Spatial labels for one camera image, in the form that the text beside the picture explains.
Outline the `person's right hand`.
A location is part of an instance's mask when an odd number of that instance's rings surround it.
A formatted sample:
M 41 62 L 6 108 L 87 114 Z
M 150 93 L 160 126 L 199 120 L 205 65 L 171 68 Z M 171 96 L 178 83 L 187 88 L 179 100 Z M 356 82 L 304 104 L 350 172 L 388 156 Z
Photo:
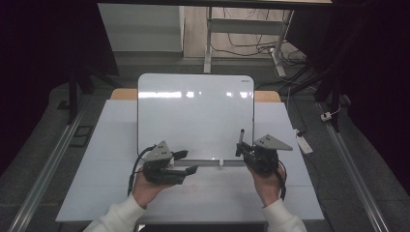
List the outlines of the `person's right hand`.
M 268 207 L 278 201 L 281 186 L 277 175 L 275 173 L 260 175 L 250 167 L 249 172 L 253 178 L 256 192 L 262 201 L 263 207 Z

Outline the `person's left hand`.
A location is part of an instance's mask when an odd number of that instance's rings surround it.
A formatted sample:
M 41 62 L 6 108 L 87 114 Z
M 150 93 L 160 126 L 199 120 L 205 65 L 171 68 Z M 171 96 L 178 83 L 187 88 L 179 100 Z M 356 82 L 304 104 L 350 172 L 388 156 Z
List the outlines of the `person's left hand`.
M 146 208 L 166 186 L 150 183 L 143 172 L 139 172 L 134 181 L 132 196 L 141 208 Z

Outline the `dark curtain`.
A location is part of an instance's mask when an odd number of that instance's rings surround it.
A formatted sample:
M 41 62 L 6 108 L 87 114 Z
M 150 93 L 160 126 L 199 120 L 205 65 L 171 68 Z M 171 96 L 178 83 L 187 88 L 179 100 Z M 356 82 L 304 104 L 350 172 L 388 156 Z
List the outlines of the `dark curtain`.
M 43 116 L 51 90 L 117 74 L 99 0 L 0 0 L 0 175 Z
M 410 0 L 370 0 L 358 10 L 300 10 L 287 40 L 319 73 L 335 65 L 337 52 L 356 26 L 339 69 L 315 98 L 331 92 L 350 100 L 348 115 L 410 192 Z

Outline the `black floor plate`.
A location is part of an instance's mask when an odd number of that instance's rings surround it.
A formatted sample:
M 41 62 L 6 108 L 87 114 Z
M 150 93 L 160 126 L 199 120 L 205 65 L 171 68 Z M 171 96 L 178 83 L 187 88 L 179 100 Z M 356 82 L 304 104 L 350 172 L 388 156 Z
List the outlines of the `black floor plate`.
M 85 148 L 93 134 L 93 126 L 78 126 L 70 142 L 70 147 Z

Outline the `black metal stand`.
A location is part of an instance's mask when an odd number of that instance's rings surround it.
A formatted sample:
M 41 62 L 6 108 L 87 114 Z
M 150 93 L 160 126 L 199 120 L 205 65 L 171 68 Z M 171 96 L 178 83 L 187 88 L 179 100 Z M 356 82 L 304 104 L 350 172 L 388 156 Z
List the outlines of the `black metal stand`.
M 329 96 L 332 96 L 332 118 L 329 122 L 336 132 L 339 132 L 338 126 L 338 112 L 340 110 L 340 67 L 339 65 L 330 65 L 322 72 L 317 72 L 313 77 L 309 77 L 305 81 L 298 83 L 295 87 L 290 89 L 290 94 L 294 95 L 307 87 L 318 83 L 319 86 L 313 94 L 317 102 L 324 102 Z
M 61 101 L 58 106 L 59 109 L 69 109 L 70 113 L 67 124 L 70 125 L 79 112 L 77 89 L 80 89 L 83 94 L 92 95 L 95 92 L 92 76 L 112 87 L 121 88 L 122 85 L 113 79 L 113 76 L 118 75 L 119 71 L 117 68 L 113 71 L 103 72 L 91 65 L 76 66 L 69 75 L 69 100 Z

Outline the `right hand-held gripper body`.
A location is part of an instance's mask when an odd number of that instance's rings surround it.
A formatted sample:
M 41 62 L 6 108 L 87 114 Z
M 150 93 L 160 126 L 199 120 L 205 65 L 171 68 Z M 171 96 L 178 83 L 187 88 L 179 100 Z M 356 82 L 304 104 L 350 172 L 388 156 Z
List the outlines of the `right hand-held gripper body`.
M 292 151 L 293 148 L 266 134 L 253 142 L 246 155 L 246 164 L 258 174 L 271 174 L 278 169 L 278 150 Z

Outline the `wooden table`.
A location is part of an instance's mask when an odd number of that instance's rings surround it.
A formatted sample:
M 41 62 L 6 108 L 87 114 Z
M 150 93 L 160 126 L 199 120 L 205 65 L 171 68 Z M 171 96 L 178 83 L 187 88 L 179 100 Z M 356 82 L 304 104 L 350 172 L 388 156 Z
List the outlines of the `wooden table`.
M 136 101 L 137 90 L 132 88 L 117 88 L 110 97 L 112 100 Z M 254 99 L 256 102 L 281 102 L 280 96 L 275 91 L 255 91 Z

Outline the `white whiteboard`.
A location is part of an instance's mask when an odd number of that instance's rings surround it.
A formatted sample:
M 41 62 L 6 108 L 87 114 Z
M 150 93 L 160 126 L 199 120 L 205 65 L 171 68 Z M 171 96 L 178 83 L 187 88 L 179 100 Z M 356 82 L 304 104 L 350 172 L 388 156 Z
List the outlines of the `white whiteboard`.
M 189 160 L 234 160 L 240 130 L 254 135 L 247 75 L 145 73 L 137 82 L 137 150 L 165 141 Z

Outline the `white cabinet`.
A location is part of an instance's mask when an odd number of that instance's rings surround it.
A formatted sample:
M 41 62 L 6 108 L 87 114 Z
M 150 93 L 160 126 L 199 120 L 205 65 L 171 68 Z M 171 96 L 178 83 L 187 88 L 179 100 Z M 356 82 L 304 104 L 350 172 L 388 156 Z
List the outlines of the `white cabinet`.
M 183 51 L 183 7 L 106 3 L 98 7 L 114 51 Z

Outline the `white desk frame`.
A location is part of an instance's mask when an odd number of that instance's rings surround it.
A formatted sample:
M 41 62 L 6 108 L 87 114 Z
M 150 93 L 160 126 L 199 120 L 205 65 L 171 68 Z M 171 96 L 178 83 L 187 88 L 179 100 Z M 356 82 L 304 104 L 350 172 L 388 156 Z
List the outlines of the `white desk frame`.
M 204 72 L 211 72 L 212 65 L 212 48 L 211 40 L 213 33 L 229 33 L 229 34 L 253 34 L 253 35 L 271 35 L 278 36 L 278 40 L 274 48 L 269 48 L 275 69 L 278 77 L 286 77 L 283 65 L 279 60 L 279 52 L 284 42 L 285 35 L 290 24 L 293 12 L 291 10 L 283 11 L 282 21 L 269 20 L 247 20 L 247 19 L 227 19 L 213 18 L 213 8 L 206 8 L 206 23 L 207 23 L 207 38 L 204 56 Z

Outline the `metal floor rail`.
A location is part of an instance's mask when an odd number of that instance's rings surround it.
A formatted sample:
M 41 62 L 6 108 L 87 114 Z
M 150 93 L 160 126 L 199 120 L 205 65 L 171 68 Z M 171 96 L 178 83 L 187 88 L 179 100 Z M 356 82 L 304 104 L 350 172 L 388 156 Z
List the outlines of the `metal floor rail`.
M 367 187 L 364 178 L 362 177 L 359 168 L 353 161 L 351 154 L 344 143 L 339 132 L 337 132 L 330 121 L 323 121 L 326 129 L 336 147 L 337 153 L 340 156 L 345 170 L 352 182 L 355 191 L 361 200 L 363 207 L 366 211 L 367 217 L 375 232 L 391 232 L 387 221 L 382 215 L 376 200 Z
M 73 117 L 72 122 L 65 126 L 63 133 L 59 136 L 59 140 L 52 152 L 50 153 L 46 163 L 44 164 L 34 185 L 28 192 L 25 200 L 19 208 L 15 218 L 8 228 L 7 232 L 25 232 L 33 215 L 38 209 L 44 194 L 54 176 L 57 167 L 65 155 L 70 141 L 78 128 L 78 125 L 83 118 L 84 110 L 88 106 L 90 96 L 85 96 L 79 103 L 77 114 Z

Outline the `white power strip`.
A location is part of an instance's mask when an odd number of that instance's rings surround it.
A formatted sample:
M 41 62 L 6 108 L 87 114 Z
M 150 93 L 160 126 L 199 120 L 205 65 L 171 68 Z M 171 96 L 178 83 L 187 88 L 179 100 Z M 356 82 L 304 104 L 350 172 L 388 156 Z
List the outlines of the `white power strip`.
M 308 142 L 303 137 L 303 134 L 299 130 L 295 130 L 295 136 L 297 143 L 304 155 L 311 154 L 313 152 L 312 148 L 308 144 Z

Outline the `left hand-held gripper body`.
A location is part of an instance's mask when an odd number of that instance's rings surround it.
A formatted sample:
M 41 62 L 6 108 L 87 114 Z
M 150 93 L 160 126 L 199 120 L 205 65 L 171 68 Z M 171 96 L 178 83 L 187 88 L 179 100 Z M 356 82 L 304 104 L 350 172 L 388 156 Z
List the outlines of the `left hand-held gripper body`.
M 149 182 L 171 186 L 183 184 L 185 171 L 168 168 L 169 161 L 173 159 L 172 153 L 165 141 L 160 142 L 149 152 L 143 163 L 143 173 Z

